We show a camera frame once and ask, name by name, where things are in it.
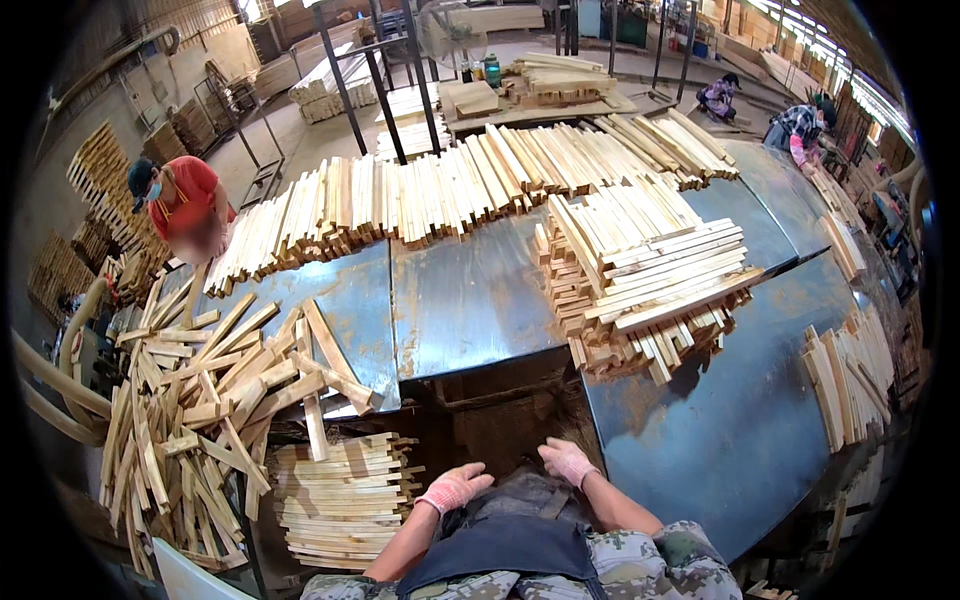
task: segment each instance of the camouflage sleeve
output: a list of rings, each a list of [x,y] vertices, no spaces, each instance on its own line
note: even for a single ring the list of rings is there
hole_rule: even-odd
[[[364,600],[376,595],[376,587],[375,579],[363,575],[316,575],[303,587],[300,600]]]
[[[705,600],[742,597],[727,564],[698,523],[671,523],[657,532],[654,544],[666,562],[667,578],[680,593],[690,591],[691,597]]]

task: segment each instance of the face mask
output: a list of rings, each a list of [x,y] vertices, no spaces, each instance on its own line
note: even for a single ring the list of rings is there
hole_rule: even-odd
[[[162,189],[163,189],[163,185],[161,183],[154,183],[154,185],[150,188],[150,191],[147,192],[147,195],[144,198],[146,198],[149,201],[154,201],[160,197],[160,190]]]

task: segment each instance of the bottle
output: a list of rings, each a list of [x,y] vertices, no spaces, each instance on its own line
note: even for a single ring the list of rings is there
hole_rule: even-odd
[[[496,59],[496,54],[490,53],[484,59],[484,79],[493,89],[500,87],[500,61]]]

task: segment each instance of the shiny metal surface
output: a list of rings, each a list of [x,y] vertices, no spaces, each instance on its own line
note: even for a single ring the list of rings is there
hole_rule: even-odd
[[[790,153],[755,142],[723,140],[723,145],[736,159],[740,178],[770,210],[800,257],[829,246],[827,235],[817,225],[817,219],[827,213],[827,204]]]
[[[739,162],[737,168],[743,168]],[[681,195],[704,221],[730,218],[743,228],[746,264],[770,271],[797,257],[780,226],[743,181],[717,178],[702,190]]]
[[[566,344],[530,257],[546,206],[425,250],[391,242],[396,371],[402,380],[489,365]]]
[[[330,262],[310,262],[293,271],[274,273],[260,283],[248,279],[234,285],[233,293],[224,298],[201,295],[194,314],[218,308],[223,318],[244,295],[254,292],[256,300],[247,309],[246,316],[274,300],[280,306],[280,312],[263,325],[266,338],[276,333],[292,307],[312,297],[357,379],[377,393],[373,409],[394,411],[400,407],[400,398],[396,385],[394,334],[390,324],[389,249],[387,242],[379,242]],[[181,281],[190,274],[185,272]],[[323,362],[316,344],[314,353]],[[333,408],[325,403],[324,414]]]
[[[705,372],[693,357],[658,388],[638,374],[585,381],[607,472],[664,523],[699,522],[730,562],[803,499],[827,466],[804,329],[853,308],[829,252],[755,286]]]

